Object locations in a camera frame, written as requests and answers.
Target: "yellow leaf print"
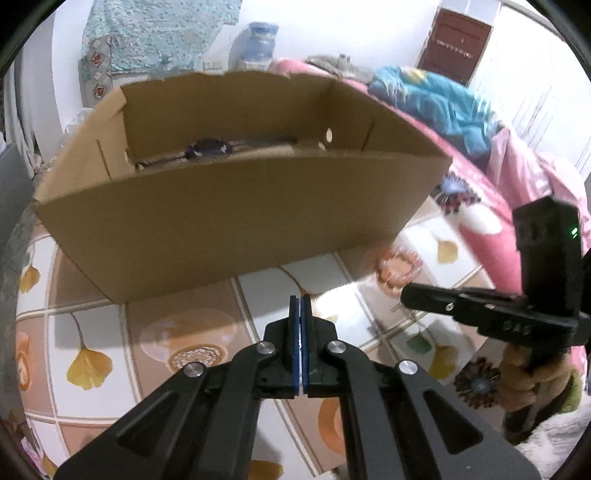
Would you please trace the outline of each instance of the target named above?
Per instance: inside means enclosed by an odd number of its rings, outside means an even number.
[[[31,291],[31,289],[39,282],[39,278],[41,278],[39,270],[37,270],[32,265],[29,265],[21,277],[21,283],[18,289],[21,291],[21,293],[27,293]]]
[[[457,349],[453,345],[435,345],[435,356],[429,375],[435,380],[449,377],[456,369]]]
[[[43,469],[45,470],[45,473],[47,474],[47,476],[49,476],[49,478],[53,478],[53,476],[57,472],[57,465],[55,463],[53,463],[51,460],[49,460],[49,458],[47,457],[45,452],[43,452],[43,458],[41,459],[41,466],[43,467]]]
[[[68,382],[83,390],[99,388],[113,370],[113,362],[104,353],[89,349],[82,336],[82,329],[73,313],[70,313],[80,336],[80,352],[70,365],[66,378]]]
[[[283,475],[283,465],[266,460],[251,460],[248,480],[277,480]]]
[[[454,263],[457,260],[457,245],[450,240],[437,241],[437,262]]]

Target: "open cardboard box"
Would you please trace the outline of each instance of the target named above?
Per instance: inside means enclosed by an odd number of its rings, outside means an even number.
[[[326,151],[136,171],[198,138],[295,138]],[[101,101],[47,173],[35,210],[123,303],[391,241],[449,165],[414,127],[338,80],[191,74]]]

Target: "blue blanket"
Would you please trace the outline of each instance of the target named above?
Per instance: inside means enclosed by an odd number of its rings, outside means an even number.
[[[437,73],[402,67],[379,69],[368,92],[434,129],[482,170],[486,167],[499,127],[487,98]]]

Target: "black clamp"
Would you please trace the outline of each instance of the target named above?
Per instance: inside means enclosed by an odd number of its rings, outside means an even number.
[[[534,480],[536,468],[404,360],[372,362],[309,296],[227,364],[193,362],[57,471],[56,480],[244,480],[263,398],[339,397],[352,480]]]

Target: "metal screw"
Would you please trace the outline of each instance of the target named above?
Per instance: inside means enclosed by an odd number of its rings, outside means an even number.
[[[398,365],[398,369],[407,375],[414,375],[418,372],[418,366],[412,360],[402,360]]]
[[[347,350],[347,346],[340,340],[333,340],[332,342],[328,342],[326,344],[326,349],[330,353],[343,353],[345,350]]]
[[[203,375],[203,372],[205,372],[205,367],[199,362],[191,362],[190,364],[187,364],[183,367],[183,372],[188,377],[197,378]]]
[[[256,345],[256,351],[261,355],[270,355],[275,351],[275,345],[271,342],[258,342]]]

